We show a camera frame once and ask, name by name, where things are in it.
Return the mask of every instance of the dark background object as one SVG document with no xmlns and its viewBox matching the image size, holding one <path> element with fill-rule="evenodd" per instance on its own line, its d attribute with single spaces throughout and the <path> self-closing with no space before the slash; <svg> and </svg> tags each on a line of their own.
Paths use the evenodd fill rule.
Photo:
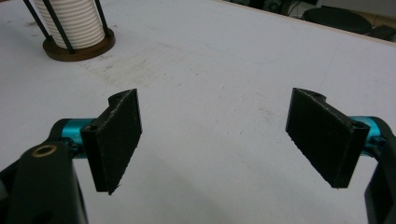
<svg viewBox="0 0 396 224">
<path fill-rule="evenodd" d="M 396 36 L 396 29 L 387 25 L 375 27 L 370 34 L 371 37 L 391 41 Z"/>
<path fill-rule="evenodd" d="M 368 35 L 373 29 L 372 24 L 362 16 L 341 8 L 311 8 L 303 14 L 303 20 L 359 35 Z"/>
<path fill-rule="evenodd" d="M 317 3 L 318 0 L 303 0 L 303 2 L 315 5 Z"/>
<path fill-rule="evenodd" d="M 248 4 L 250 7 L 262 9 L 264 7 L 265 0 L 250 0 Z"/>
</svg>

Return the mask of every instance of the white table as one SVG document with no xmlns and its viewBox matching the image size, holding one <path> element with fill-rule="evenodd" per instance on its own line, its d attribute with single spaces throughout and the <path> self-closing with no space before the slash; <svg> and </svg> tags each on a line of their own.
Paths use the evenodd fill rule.
<svg viewBox="0 0 396 224">
<path fill-rule="evenodd" d="M 78 63 L 41 48 L 22 1 L 0 4 L 0 170 L 62 118 L 97 117 L 138 88 L 143 135 L 122 185 L 94 190 L 91 223 L 367 223 L 376 161 L 331 189 L 285 132 L 291 89 L 396 129 L 396 47 L 214 0 L 103 0 L 115 47 Z"/>
</svg>

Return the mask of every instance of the black metal rod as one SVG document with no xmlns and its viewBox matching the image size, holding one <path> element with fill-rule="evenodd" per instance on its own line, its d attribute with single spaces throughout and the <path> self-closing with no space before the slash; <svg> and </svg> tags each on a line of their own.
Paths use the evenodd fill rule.
<svg viewBox="0 0 396 224">
<path fill-rule="evenodd" d="M 95 0 L 95 4 L 99 12 L 100 20 L 102 21 L 102 26 L 103 26 L 103 31 L 105 32 L 105 36 L 111 37 L 111 34 L 108 31 L 105 15 L 103 14 L 102 6 L 100 5 L 99 0 Z"/>
<path fill-rule="evenodd" d="M 30 3 L 30 1 L 29 0 L 23 0 L 23 2 L 27 6 L 27 9 L 29 9 L 29 11 L 32 14 L 33 18 L 35 18 L 35 22 L 37 23 L 38 27 L 40 27 L 40 30 L 41 30 L 41 32 L 43 32 L 43 35 L 46 37 L 46 39 L 47 40 L 52 40 L 52 37 L 47 32 L 46 28 L 43 25 L 43 22 L 41 22 L 40 18 L 38 18 L 37 13 L 35 13 L 35 9 L 33 8 L 33 6 Z"/>
<path fill-rule="evenodd" d="M 47 10 L 49 11 L 50 16 L 52 17 L 53 22 L 56 25 L 56 28 L 58 28 L 59 34 L 62 37 L 62 40 L 64 41 L 64 43 L 66 44 L 67 50 L 69 50 L 69 53 L 74 53 L 74 49 L 72 47 L 72 45 L 70 44 L 69 39 L 67 38 L 66 33 L 64 32 L 64 28 L 62 27 L 61 23 L 58 20 L 58 17 L 56 16 L 55 11 L 53 10 L 52 5 L 50 4 L 49 0 L 43 0 L 44 5 L 46 5 Z"/>
</svg>

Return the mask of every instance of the screw hole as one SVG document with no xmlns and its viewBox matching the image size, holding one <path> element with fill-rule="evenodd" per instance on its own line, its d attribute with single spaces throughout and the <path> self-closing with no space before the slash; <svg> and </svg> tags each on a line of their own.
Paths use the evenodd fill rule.
<svg viewBox="0 0 396 224">
<path fill-rule="evenodd" d="M 52 154 L 56 150 L 56 148 L 57 147 L 55 145 L 48 145 L 48 146 L 39 147 L 39 148 L 36 148 L 33 151 L 32 155 L 34 157 L 38 157 L 38 158 L 39 157 L 45 157 L 45 156 L 48 156 L 48 155 Z"/>
</svg>

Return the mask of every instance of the white cylindrical container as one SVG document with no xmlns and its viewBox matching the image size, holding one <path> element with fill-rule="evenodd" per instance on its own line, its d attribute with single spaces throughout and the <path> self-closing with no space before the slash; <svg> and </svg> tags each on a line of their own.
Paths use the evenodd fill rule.
<svg viewBox="0 0 396 224">
<path fill-rule="evenodd" d="M 56 45 L 66 49 L 55 23 L 42 0 L 34 0 Z M 50 0 L 73 49 L 94 46 L 105 38 L 93 0 Z"/>
</svg>

